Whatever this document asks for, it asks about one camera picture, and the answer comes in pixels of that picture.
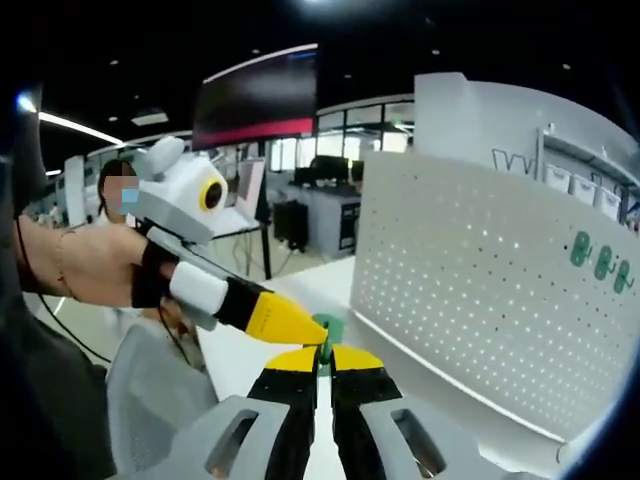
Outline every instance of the storage bin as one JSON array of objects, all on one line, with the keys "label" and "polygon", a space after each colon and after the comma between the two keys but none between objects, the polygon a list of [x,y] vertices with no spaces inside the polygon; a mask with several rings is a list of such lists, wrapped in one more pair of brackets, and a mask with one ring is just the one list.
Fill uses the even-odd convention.
[{"label": "storage bin", "polygon": [[604,187],[598,187],[594,206],[613,220],[618,220],[620,197]]},{"label": "storage bin", "polygon": [[555,190],[569,193],[571,173],[550,163],[544,165],[544,183]]},{"label": "storage bin", "polygon": [[598,186],[580,175],[573,175],[569,193],[583,203],[593,206]]}]

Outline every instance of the monitor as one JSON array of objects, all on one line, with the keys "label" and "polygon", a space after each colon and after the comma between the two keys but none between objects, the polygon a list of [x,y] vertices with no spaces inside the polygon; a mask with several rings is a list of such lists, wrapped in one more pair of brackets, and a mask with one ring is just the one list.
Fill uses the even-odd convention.
[{"label": "monitor", "polygon": [[312,168],[298,167],[293,172],[293,183],[295,185],[313,185],[315,182],[316,177]]},{"label": "monitor", "polygon": [[238,165],[235,207],[247,218],[256,217],[264,166],[264,160],[246,160]]},{"label": "monitor", "polygon": [[330,155],[318,155],[311,161],[311,168],[315,171],[318,180],[336,180],[346,182],[349,180],[349,162],[344,157]]},{"label": "monitor", "polygon": [[193,150],[313,131],[317,44],[264,55],[207,78]]},{"label": "monitor", "polygon": [[354,160],[351,163],[351,180],[361,182],[364,177],[364,161]]}]

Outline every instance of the face mask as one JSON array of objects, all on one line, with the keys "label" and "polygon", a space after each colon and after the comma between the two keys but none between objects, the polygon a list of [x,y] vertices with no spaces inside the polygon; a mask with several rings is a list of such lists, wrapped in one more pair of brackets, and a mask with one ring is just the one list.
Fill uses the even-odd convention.
[{"label": "face mask", "polygon": [[123,188],[122,189],[122,206],[120,207],[120,214],[126,215],[131,210],[131,207],[138,201],[138,189],[137,188]]}]

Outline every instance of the window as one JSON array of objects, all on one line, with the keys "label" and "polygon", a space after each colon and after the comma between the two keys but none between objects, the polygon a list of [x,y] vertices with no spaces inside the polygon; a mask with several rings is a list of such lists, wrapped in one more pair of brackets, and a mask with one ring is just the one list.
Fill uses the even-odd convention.
[{"label": "window", "polygon": [[384,106],[384,119],[385,122],[396,123],[410,123],[414,121],[414,103],[402,102],[402,103],[389,103]]},{"label": "window", "polygon": [[378,124],[382,121],[382,105],[347,110],[347,125]]},{"label": "window", "polygon": [[342,156],[342,138],[344,132],[333,131],[321,134],[318,137],[318,155]]},{"label": "window", "polygon": [[271,143],[271,154],[269,158],[269,169],[279,172],[282,165],[282,140],[274,140]]},{"label": "window", "polygon": [[271,155],[269,158],[269,169],[273,172],[285,170],[295,170],[298,158],[297,138],[284,138],[275,140],[271,144]]},{"label": "window", "polygon": [[385,152],[404,153],[407,150],[409,134],[400,132],[383,132],[382,150]]},{"label": "window", "polygon": [[296,153],[297,153],[297,138],[285,138],[282,142],[282,156],[280,160],[280,170],[295,170],[296,169]]},{"label": "window", "polygon": [[298,142],[298,167],[308,167],[316,156],[316,138],[301,138]]},{"label": "window", "polygon": [[328,113],[318,117],[318,130],[331,130],[333,128],[342,128],[344,119],[344,111]]}]

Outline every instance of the bracelet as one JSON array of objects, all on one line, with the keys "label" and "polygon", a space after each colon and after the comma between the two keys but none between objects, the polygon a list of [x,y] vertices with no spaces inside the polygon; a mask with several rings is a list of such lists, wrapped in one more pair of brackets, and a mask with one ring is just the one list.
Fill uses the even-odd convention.
[{"label": "bracelet", "polygon": [[62,232],[62,235],[60,235],[60,238],[58,238],[58,248],[56,251],[56,260],[57,260],[57,266],[58,266],[58,282],[63,286],[63,288],[66,290],[67,294],[69,297],[73,298],[74,300],[78,300],[78,298],[73,294],[73,291],[71,290],[71,288],[69,288],[69,284],[67,283],[67,279],[64,276],[64,258],[63,258],[63,252],[62,252],[62,241],[64,240],[64,237],[66,237],[67,235],[76,233],[75,230],[65,230],[64,232]]}]

